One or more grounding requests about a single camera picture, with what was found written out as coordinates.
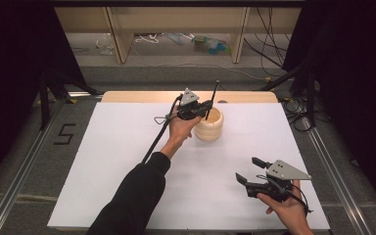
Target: gray carpet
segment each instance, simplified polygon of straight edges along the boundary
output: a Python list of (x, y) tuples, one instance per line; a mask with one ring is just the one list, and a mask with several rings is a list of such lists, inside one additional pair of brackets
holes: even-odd
[[(216, 80), (220, 80), (225, 90), (258, 90), (265, 85), (261, 79), (251, 78), (243, 73), (221, 68), (81, 68), (88, 85), (100, 91), (108, 90), (213, 90)], [(265, 77), (262, 69), (236, 69), (238, 71)], [(291, 81), (276, 87), (278, 98), (289, 95)], [(69, 91), (81, 91), (67, 86)], [(84, 234), (84, 232), (61, 232), (48, 228), (46, 223), (56, 204), (64, 182), (69, 173), (75, 153), (85, 132), (88, 121), (98, 99), (79, 99), (73, 104), (63, 104), (58, 113), (45, 145), (31, 170), (27, 181), (12, 208), (0, 234)], [(0, 197), (5, 193), (17, 173), (28, 148), (37, 135), (40, 124), (39, 107), (31, 108), (29, 120), (23, 132), (13, 146), (11, 154), (0, 167)], [(69, 144), (68, 137), (59, 136), (64, 124), (65, 132), (73, 134)], [(330, 151), (340, 173), (342, 173), (355, 200), (364, 213), (373, 234), (376, 234), (376, 193), (368, 183), (362, 171), (350, 164), (351, 154), (335, 129), (333, 122), (318, 120), (316, 122), (324, 144)], [(306, 132), (291, 127), (298, 147), (304, 158), (308, 173), (321, 205), (330, 221), (333, 234), (355, 234), (353, 226), (345, 212), (334, 187)], [(149, 233), (149, 234), (205, 234), (192, 232)], [(254, 234), (281, 234), (281, 232), (261, 231)], [(330, 234), (327, 231), (316, 234)]]

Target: human arm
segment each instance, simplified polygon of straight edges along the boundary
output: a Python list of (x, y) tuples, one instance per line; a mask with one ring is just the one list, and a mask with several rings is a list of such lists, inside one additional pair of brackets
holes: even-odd
[(182, 143), (189, 137), (192, 137), (192, 128), (201, 121), (201, 117), (195, 117), (190, 120), (183, 120), (177, 116), (173, 117), (169, 123), (169, 138), (161, 149), (161, 153), (172, 159), (176, 151), (182, 146)]
[[(301, 183), (299, 180), (294, 180), (293, 194), (299, 199), (302, 198), (299, 188)], [(290, 197), (283, 203), (279, 203), (267, 195), (258, 194), (258, 198), (264, 202), (269, 208), (266, 210), (267, 214), (276, 212), (282, 223), (288, 228), (293, 235), (311, 235), (313, 234), (307, 224), (306, 213), (304, 206), (297, 200)]]
[(153, 153), (145, 164), (138, 164), (120, 183), (112, 200), (103, 207), (87, 235), (143, 234), (152, 212), (165, 189), (165, 174), (170, 159), (182, 146), (191, 129), (201, 119), (169, 123), (169, 138), (160, 152)]

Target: floor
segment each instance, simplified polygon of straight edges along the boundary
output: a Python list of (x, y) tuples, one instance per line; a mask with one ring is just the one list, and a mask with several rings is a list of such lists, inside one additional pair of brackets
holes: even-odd
[[(227, 40), (224, 34), (201, 35), (218, 39), (221, 42)], [(221, 83), (222, 89), (257, 90), (268, 80), (285, 73), (275, 65), (282, 63), (276, 50), (259, 41), (265, 38), (262, 34), (247, 35), (246, 40), (256, 50), (263, 49), (268, 59), (263, 59), (245, 43), (239, 64), (233, 64), (230, 54), (225, 51), (211, 54), (204, 48), (196, 48), (192, 40), (188, 38), (190, 34), (185, 34), (185, 36), (152, 34), (151, 37), (142, 35), (144, 39), (135, 35), (135, 41), (125, 64), (118, 64), (116, 56), (110, 55), (111, 51), (104, 50), (106, 48), (102, 44), (106, 42), (106, 36), (108, 35), (68, 34), (70, 46), (88, 85), (100, 90), (175, 90), (181, 84), (190, 82), (185, 80), (187, 72), (195, 75), (192, 80), (199, 88), (205, 85), (200, 86), (198, 83), (205, 80), (204, 77), (211, 76), (213, 80), (218, 78), (226, 81)], [(274, 36), (277, 47), (286, 50), (290, 36)], [(121, 77), (143, 75), (144, 80), (143, 82), (137, 80), (122, 82), (115, 76), (118, 72), (122, 72)], [(161, 85), (158, 87), (144, 85), (151, 79), (158, 79), (159, 75), (163, 80)], [(238, 79), (236, 80), (238, 82), (230, 82), (233, 79)], [(288, 88), (292, 82), (292, 80), (286, 81), (276, 87), (273, 92), (278, 98), (289, 97)], [(71, 95), (80, 95), (77, 92), (81, 90), (76, 87), (67, 86), (67, 89)], [(100, 97), (78, 96), (70, 103), (50, 100), (53, 112), (51, 128), (46, 133), (39, 131), (40, 110), (37, 99), (31, 107), (30, 118), (25, 123), (17, 143), (0, 166), (0, 203), (5, 200), (6, 195), (15, 194), (15, 201), (7, 204), (10, 208), (8, 211), (0, 208), (2, 212), (0, 213), (0, 221), (2, 221), (0, 234), (84, 234), (83, 231), (61, 232), (51, 229), (46, 226), (46, 222), (69, 173), (76, 148), (85, 132), (85, 126), (94, 106), (100, 101)], [(285, 112), (288, 114), (287, 110), (301, 108), (297, 102), (298, 100), (295, 103), (287, 103)], [(316, 234), (376, 234), (374, 189), (362, 171), (350, 162), (351, 153), (348, 152), (327, 114), (317, 117), (316, 123), (317, 126), (309, 132), (299, 131), (300, 128), (306, 127), (307, 123), (304, 121), (297, 123), (297, 128), (291, 125), (306, 167), (313, 177), (312, 182), (316, 193), (331, 225), (331, 231), (316, 231)], [(73, 128), (73, 138), (69, 140), (66, 136), (60, 136), (61, 128), (67, 130)], [(37, 139), (42, 141), (39, 147), (37, 147)], [(69, 144), (55, 144), (69, 141)], [(25, 160), (30, 160), (30, 167), (23, 164)], [(20, 176), (19, 169), (24, 169), (24, 176)], [(18, 191), (10, 191), (9, 189), (14, 188), (12, 183), (16, 178), (21, 178), (23, 183), (17, 188)], [(353, 215), (352, 212), (356, 212), (354, 210), (359, 210), (360, 214)], [(360, 219), (364, 219), (361, 225), (357, 224)], [(149, 234), (217, 233), (181, 231), (176, 233), (149, 232)], [(281, 234), (281, 231), (261, 231), (254, 232), (254, 234)]]

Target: black curtain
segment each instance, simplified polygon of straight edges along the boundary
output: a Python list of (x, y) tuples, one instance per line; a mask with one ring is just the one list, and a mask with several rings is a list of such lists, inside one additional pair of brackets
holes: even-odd
[[(376, 190), (376, 1), (340, 1), (346, 13), (316, 79), (328, 114)], [(303, 8), (284, 69), (297, 66), (326, 19), (327, 9)]]
[[(0, 1), (0, 163), (8, 154), (48, 69), (85, 83), (49, 2)], [(47, 77), (57, 84), (57, 77)]]
[(335, 5), (335, 0), (306, 0), (286, 52), (283, 70), (291, 71), (301, 64)]

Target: human hand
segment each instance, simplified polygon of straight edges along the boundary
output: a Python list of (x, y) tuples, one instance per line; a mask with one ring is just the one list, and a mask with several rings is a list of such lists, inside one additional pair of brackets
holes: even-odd
[(182, 146), (183, 142), (188, 137), (192, 137), (191, 130), (201, 121), (201, 119), (201, 117), (195, 117), (190, 120), (183, 120), (177, 115), (173, 115), (169, 123), (169, 139), (161, 149), (161, 152), (171, 159), (176, 151)]
[[(300, 181), (294, 180), (293, 184), (296, 186), (293, 187), (293, 194), (301, 199), (302, 195), (298, 189), (301, 188)], [(270, 214), (275, 211), (280, 221), (282, 221), (292, 234), (313, 234), (307, 224), (304, 206), (297, 200), (289, 197), (285, 202), (279, 203), (270, 198), (270, 196), (262, 193), (258, 193), (258, 198), (269, 206), (266, 213)]]

